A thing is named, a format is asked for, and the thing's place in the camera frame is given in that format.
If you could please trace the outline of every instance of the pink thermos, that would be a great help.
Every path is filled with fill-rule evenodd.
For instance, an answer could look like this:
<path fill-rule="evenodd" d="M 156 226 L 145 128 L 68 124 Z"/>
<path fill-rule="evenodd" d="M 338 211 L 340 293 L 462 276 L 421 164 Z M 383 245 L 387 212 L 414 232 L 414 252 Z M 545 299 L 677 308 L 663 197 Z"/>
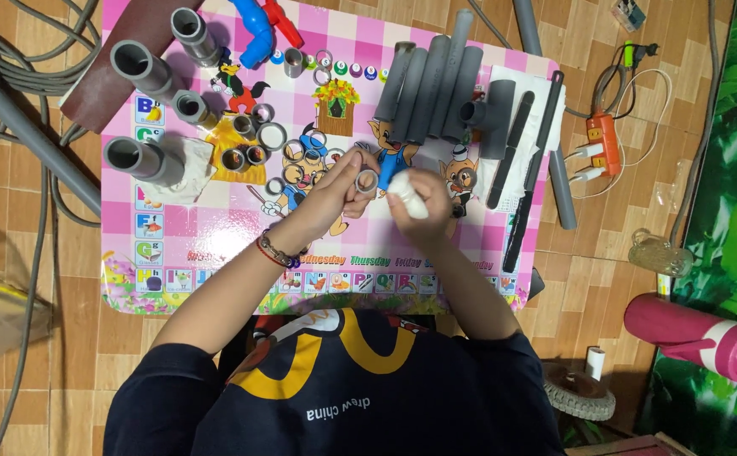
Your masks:
<path fill-rule="evenodd" d="M 668 358 L 692 361 L 737 381 L 737 322 L 639 295 L 625 310 L 625 328 Z"/>

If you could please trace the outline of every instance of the small box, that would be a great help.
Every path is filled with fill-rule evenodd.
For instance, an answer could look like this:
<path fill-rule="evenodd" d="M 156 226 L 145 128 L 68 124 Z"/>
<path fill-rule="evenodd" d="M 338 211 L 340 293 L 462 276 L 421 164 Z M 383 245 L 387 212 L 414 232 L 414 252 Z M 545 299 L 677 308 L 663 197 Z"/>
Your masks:
<path fill-rule="evenodd" d="M 628 32 L 637 31 L 647 18 L 635 0 L 618 0 L 611 13 Z"/>

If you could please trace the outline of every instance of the blue pvc elbow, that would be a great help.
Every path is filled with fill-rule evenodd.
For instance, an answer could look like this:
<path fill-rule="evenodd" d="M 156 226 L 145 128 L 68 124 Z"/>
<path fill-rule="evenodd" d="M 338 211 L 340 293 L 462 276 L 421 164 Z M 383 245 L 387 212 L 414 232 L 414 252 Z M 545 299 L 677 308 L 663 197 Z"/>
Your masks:
<path fill-rule="evenodd" d="M 239 57 L 242 67 L 251 70 L 273 53 L 273 28 L 267 13 L 256 3 L 256 0 L 230 0 L 242 16 L 244 28 L 253 39 Z"/>

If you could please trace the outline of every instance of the sandpaper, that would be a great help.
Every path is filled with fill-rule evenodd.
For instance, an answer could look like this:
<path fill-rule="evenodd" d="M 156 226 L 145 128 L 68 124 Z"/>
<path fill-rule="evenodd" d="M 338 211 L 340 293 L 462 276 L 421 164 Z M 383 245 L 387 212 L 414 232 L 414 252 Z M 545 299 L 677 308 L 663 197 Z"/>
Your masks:
<path fill-rule="evenodd" d="M 158 0 L 154 8 L 151 0 L 130 0 L 93 64 L 62 104 L 62 114 L 90 131 L 101 133 L 135 89 L 128 79 L 112 69 L 112 47 L 121 40 L 135 40 L 152 55 L 160 56 L 174 39 L 171 13 L 182 6 L 196 10 L 201 4 L 202 0 Z"/>

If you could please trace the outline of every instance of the banana illustration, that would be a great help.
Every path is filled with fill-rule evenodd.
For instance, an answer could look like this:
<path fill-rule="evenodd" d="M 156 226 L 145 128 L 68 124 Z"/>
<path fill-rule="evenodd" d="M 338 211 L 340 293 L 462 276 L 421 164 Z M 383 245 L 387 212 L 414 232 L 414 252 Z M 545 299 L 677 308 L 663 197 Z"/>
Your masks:
<path fill-rule="evenodd" d="M 159 104 L 155 104 L 152 106 L 152 110 L 149 111 L 149 114 L 146 116 L 146 120 L 151 121 L 158 121 L 163 116 L 163 113 L 160 111 L 160 108 L 158 107 Z"/>

